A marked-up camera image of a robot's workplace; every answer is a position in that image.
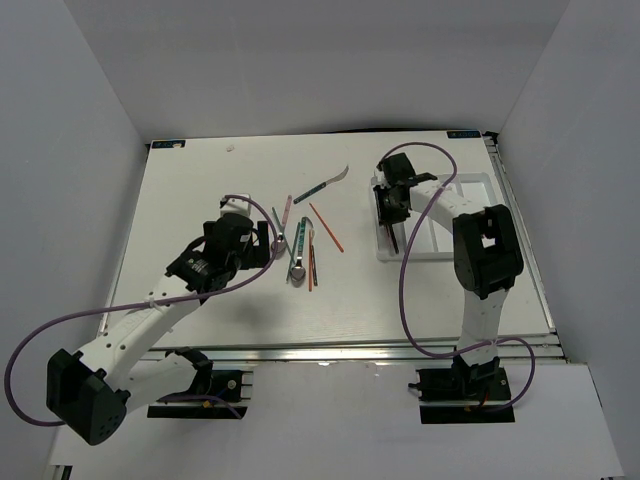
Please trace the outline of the pink handled knife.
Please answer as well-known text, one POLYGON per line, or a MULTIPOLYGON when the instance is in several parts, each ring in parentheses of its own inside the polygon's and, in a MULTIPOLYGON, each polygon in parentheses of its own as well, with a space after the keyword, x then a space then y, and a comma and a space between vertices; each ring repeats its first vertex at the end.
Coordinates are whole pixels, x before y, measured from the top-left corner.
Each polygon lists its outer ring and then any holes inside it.
POLYGON ((394 251, 393 240, 392 240, 392 235, 391 235, 390 230, 389 230, 389 226, 388 225, 383 225, 383 230, 384 230, 385 235, 386 235, 386 239, 387 239, 387 243, 388 243, 388 246, 389 246, 389 250, 390 251, 394 251))

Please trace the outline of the floral handled knife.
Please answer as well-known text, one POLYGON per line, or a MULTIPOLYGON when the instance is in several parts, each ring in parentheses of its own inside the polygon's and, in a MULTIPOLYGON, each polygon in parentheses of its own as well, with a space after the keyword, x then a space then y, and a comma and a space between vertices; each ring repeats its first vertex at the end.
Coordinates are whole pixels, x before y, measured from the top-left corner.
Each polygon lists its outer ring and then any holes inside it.
POLYGON ((393 253, 394 253, 394 255, 398 255, 399 254, 399 247, 398 247, 397 238, 396 238, 395 231, 394 231, 394 226, 393 226, 393 224, 388 225, 388 226, 389 226, 389 230, 390 230, 390 233, 392 235, 392 240, 393 240, 393 247, 394 247, 393 253))

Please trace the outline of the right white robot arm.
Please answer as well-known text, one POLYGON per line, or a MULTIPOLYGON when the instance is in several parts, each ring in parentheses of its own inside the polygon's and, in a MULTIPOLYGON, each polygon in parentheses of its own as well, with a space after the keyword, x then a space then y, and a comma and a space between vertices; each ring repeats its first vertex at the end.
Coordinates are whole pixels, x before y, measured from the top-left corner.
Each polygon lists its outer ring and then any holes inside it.
POLYGON ((405 272, 410 247, 401 247, 395 227, 412 213, 434 221, 452 235, 454 273, 464 293, 461 335, 452 357, 451 384, 461 397, 484 391, 498 369, 497 338, 509 290, 524 269, 511 211, 454 192, 447 181, 415 172, 404 153, 381 160, 372 182, 377 223, 390 251, 402 254, 405 272))

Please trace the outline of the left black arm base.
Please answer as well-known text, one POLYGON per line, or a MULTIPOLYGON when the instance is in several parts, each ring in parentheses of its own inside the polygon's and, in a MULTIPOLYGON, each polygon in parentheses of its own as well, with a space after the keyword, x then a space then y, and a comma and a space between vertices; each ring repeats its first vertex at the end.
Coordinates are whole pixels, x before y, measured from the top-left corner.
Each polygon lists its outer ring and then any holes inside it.
POLYGON ((188 389, 170 394, 170 400, 147 407, 150 419, 241 420, 248 410, 252 383, 248 371, 215 370, 201 351, 189 347, 170 350, 195 368, 188 389))

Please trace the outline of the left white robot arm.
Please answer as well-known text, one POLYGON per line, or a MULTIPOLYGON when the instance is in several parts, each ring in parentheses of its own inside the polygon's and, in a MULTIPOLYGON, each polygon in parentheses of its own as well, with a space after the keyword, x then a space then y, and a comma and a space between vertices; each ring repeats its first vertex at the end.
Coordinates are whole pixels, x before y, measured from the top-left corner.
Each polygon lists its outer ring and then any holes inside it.
POLYGON ((241 270, 262 269, 270 259, 269 224, 224 213, 203 225, 166 268, 140 307, 76 352, 56 352, 47 364, 46 405, 87 444, 106 441, 127 413, 167 395, 199 399, 211 387, 211 361, 191 347, 171 350, 149 368, 141 357, 210 294, 241 270))

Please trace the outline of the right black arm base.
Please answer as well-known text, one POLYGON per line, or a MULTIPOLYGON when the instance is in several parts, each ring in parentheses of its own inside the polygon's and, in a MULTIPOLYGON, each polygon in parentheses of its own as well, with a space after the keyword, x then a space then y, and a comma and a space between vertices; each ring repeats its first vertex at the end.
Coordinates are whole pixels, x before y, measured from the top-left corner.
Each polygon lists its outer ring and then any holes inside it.
POLYGON ((409 383, 419 399, 420 420, 425 425, 507 424, 515 422, 511 390, 500 359, 467 365, 455 356, 448 368, 417 371, 409 383))

